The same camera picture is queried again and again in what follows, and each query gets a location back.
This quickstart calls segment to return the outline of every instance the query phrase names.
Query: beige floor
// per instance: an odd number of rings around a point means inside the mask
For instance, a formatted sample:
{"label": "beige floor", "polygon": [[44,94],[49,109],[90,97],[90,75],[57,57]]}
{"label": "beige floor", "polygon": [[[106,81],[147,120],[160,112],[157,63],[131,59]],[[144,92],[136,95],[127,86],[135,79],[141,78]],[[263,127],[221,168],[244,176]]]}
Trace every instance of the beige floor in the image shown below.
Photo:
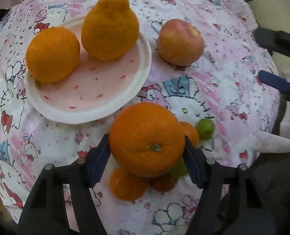
{"label": "beige floor", "polygon": [[[262,27],[290,33],[290,0],[253,0],[249,5]],[[290,71],[290,58],[278,53],[272,58],[281,76]]]}

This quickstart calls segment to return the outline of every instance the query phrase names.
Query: white plate rim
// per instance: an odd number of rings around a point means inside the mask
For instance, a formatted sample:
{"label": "white plate rim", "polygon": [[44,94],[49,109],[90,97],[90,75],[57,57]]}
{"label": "white plate rim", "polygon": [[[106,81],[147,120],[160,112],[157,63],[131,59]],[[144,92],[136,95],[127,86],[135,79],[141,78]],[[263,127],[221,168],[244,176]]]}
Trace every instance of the white plate rim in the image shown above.
{"label": "white plate rim", "polygon": [[[69,24],[83,22],[84,18],[85,16],[75,17],[65,21],[60,26],[67,28]],[[106,102],[104,105],[98,108],[79,112],[67,112],[53,108],[40,97],[39,90],[35,85],[35,80],[30,76],[28,70],[25,75],[27,99],[31,105],[44,117],[60,123],[83,124],[110,116],[138,94],[139,90],[143,87],[149,75],[152,63],[151,47],[141,32],[139,33],[137,42],[138,44],[142,44],[144,47],[144,58],[142,58],[142,55],[140,56],[138,70],[136,71],[132,82],[126,89],[124,89],[118,96],[116,96],[116,98]]]}

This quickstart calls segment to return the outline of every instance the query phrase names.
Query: hello kitty print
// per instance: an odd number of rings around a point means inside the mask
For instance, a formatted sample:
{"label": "hello kitty print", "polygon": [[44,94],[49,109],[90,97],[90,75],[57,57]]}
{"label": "hello kitty print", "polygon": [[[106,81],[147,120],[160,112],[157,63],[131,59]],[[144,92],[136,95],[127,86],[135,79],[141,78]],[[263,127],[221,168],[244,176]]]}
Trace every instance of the hello kitty print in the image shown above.
{"label": "hello kitty print", "polygon": [[[277,70],[268,51],[252,38],[258,25],[243,0],[129,0],[152,49],[151,71],[137,96],[97,121],[66,125],[47,120],[26,94],[27,46],[39,32],[86,15],[97,1],[23,0],[0,22],[0,197],[16,222],[44,165],[63,166],[85,157],[128,105],[156,103],[192,125],[201,118],[212,119],[213,139],[200,141],[198,149],[229,166],[250,166],[257,157],[252,151],[255,135],[273,128],[279,93],[261,83],[258,72]],[[202,57],[186,67],[164,62],[156,50],[159,31],[172,18],[191,24],[205,40]],[[148,189],[141,198],[122,202],[108,187],[115,167],[111,156],[91,191],[108,234],[185,233],[201,195],[188,176],[179,179],[172,192]],[[68,185],[64,199],[70,214]],[[77,230],[74,216],[69,217],[71,228]]]}

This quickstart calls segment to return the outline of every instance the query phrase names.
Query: orange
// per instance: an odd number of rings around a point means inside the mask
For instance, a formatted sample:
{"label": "orange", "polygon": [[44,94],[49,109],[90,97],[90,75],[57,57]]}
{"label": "orange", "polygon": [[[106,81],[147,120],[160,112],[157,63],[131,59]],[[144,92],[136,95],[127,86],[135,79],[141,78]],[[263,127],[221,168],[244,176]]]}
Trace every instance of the orange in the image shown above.
{"label": "orange", "polygon": [[63,27],[41,31],[29,44],[26,64],[29,74],[41,83],[52,83],[68,76],[80,59],[80,43]]}
{"label": "orange", "polygon": [[109,133],[111,153],[125,170],[140,177],[167,173],[182,157],[185,138],[166,108],[141,102],[125,108]]}
{"label": "orange", "polygon": [[138,19],[129,0],[98,0],[81,30],[83,47],[101,61],[122,56],[135,45],[138,35]]}
{"label": "orange", "polygon": [[184,121],[181,121],[180,124],[182,125],[184,135],[186,135],[191,141],[192,145],[196,147],[199,142],[199,134],[195,130],[194,126]]}
{"label": "orange", "polygon": [[169,192],[175,187],[175,179],[169,174],[151,178],[149,184],[158,192]]}
{"label": "orange", "polygon": [[122,168],[117,168],[110,176],[109,186],[115,197],[133,201],[144,194],[148,182],[146,178],[134,176]]}

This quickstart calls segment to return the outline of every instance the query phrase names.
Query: plate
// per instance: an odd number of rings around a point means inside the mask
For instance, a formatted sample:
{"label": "plate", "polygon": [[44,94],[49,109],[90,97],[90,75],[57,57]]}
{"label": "plate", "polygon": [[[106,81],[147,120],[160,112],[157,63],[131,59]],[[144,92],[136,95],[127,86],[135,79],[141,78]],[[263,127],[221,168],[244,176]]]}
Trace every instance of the plate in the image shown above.
{"label": "plate", "polygon": [[27,71],[26,94],[44,117],[66,124],[82,124],[107,117],[135,97],[149,74],[152,52],[143,34],[122,57],[108,62],[89,56],[81,43],[84,17],[63,24],[78,38],[80,61],[73,72],[55,83],[37,86]]}

